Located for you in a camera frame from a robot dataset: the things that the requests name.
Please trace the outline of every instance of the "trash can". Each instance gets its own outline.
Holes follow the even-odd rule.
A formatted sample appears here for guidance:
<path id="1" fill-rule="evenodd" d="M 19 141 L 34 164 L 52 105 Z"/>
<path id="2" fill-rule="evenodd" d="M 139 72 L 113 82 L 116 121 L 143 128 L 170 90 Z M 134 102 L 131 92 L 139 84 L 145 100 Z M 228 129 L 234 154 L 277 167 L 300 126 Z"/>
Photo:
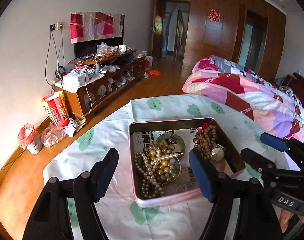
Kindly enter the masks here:
<path id="1" fill-rule="evenodd" d="M 17 139 L 20 147 L 27 149 L 31 154 L 37 154 L 42 149 L 42 142 L 31 123 L 25 124 L 21 128 Z"/>

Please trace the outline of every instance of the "green bangle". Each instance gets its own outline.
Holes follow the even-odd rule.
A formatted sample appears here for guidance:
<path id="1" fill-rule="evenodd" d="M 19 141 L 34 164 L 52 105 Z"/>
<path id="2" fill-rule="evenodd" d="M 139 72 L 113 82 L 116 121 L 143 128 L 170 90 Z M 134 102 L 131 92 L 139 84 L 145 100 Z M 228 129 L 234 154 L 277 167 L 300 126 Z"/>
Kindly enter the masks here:
<path id="1" fill-rule="evenodd" d="M 156 141 L 161 142 L 163 140 L 169 140 L 169 139 L 176 141 L 178 145 L 181 147 L 181 152 L 185 153 L 185 143 L 183 139 L 175 133 L 164 133 L 160 135 Z"/>

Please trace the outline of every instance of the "red chinese character decoration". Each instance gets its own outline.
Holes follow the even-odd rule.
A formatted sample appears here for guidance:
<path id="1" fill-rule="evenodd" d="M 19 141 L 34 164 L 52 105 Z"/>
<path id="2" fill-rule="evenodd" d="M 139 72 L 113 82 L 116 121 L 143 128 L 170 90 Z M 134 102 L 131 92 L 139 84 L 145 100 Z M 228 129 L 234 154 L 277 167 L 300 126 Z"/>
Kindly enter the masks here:
<path id="1" fill-rule="evenodd" d="M 217 12 L 216 10 L 212 9 L 210 14 L 208 14 L 208 17 L 210 18 L 211 21 L 220 21 L 220 13 Z"/>

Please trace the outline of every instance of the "white mug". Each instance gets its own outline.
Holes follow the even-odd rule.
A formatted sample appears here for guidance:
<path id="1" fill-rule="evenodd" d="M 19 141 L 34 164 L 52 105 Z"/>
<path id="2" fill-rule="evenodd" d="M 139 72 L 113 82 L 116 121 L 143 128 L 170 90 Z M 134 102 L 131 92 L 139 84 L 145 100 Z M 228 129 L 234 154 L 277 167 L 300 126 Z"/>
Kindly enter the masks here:
<path id="1" fill-rule="evenodd" d="M 126 45 L 125 45 L 125 44 L 120 45 L 120 46 L 119 46 L 119 50 L 120 50 L 121 52 L 125 52 L 125 51 L 126 51 Z"/>

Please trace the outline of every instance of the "bed headboard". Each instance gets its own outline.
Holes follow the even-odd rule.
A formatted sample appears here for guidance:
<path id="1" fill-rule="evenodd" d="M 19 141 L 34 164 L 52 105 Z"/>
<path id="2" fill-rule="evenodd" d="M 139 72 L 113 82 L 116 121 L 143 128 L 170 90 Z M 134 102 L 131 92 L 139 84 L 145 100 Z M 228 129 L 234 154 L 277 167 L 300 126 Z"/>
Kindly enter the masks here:
<path id="1" fill-rule="evenodd" d="M 292 75 L 286 76 L 282 85 L 288 86 L 293 90 L 304 108 L 304 77 L 298 73 L 293 73 Z"/>

